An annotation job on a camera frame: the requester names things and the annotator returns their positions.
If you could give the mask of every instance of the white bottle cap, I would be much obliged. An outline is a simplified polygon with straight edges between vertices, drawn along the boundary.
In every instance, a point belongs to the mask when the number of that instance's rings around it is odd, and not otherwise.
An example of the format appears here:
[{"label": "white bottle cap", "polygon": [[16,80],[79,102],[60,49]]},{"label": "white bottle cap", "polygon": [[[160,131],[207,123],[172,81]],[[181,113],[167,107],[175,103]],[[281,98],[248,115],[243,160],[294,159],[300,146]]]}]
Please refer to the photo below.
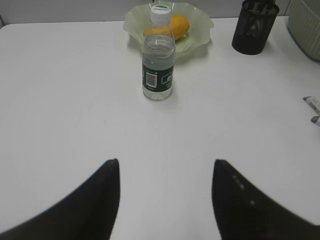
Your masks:
[{"label": "white bottle cap", "polygon": [[171,9],[162,4],[151,7],[151,22],[159,25],[168,25],[171,20]]}]

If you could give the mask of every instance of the green label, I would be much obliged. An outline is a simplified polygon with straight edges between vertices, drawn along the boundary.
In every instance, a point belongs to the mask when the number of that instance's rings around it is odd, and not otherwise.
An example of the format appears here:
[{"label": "green label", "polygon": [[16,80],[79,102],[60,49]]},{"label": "green label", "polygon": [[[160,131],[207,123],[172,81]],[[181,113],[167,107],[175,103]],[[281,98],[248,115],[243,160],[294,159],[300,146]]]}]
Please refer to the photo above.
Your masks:
[{"label": "green label", "polygon": [[166,5],[155,5],[154,7],[156,8],[161,8],[161,9],[168,9],[169,7],[167,7]]},{"label": "green label", "polygon": [[166,70],[152,70],[142,64],[142,85],[151,92],[164,92],[171,88],[174,66]]}]

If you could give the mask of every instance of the water bottle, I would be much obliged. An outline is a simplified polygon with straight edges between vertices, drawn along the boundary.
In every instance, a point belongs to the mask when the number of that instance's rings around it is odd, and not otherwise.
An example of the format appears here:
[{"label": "water bottle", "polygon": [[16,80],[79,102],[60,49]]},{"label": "water bottle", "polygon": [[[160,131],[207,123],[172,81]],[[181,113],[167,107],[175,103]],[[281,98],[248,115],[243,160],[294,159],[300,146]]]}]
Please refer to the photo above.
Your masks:
[{"label": "water bottle", "polygon": [[151,22],[142,46],[142,89],[152,100],[167,98],[173,88],[176,43],[169,26],[171,10],[158,4],[151,8]]}]

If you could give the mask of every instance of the white table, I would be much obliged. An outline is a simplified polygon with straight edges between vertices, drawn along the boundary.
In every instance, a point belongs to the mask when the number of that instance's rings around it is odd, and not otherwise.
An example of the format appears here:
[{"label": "white table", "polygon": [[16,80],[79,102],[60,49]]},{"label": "white table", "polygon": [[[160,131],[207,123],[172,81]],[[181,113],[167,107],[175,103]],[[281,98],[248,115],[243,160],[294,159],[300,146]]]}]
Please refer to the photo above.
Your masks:
[{"label": "white table", "polygon": [[320,64],[278,17],[260,55],[236,52],[237,18],[175,66],[174,92],[141,90],[141,55],[122,22],[0,30],[0,232],[44,211],[118,158],[112,240],[219,240],[211,184],[227,159],[271,198],[320,224]]}]

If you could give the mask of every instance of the fruit bowl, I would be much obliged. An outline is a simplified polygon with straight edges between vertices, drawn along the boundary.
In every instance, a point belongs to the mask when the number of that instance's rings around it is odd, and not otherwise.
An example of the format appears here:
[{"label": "fruit bowl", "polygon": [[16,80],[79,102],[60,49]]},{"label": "fruit bowl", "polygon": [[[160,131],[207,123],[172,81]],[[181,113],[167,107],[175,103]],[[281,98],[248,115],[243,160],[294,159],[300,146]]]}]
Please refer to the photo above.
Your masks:
[{"label": "fruit bowl", "polygon": [[150,9],[153,5],[163,4],[171,8],[172,14],[185,16],[190,24],[188,32],[175,41],[176,57],[191,53],[210,41],[210,29],[214,27],[209,16],[200,9],[186,2],[168,2],[159,0],[131,9],[124,16],[123,29],[127,31],[142,47],[144,29],[151,23]]}]

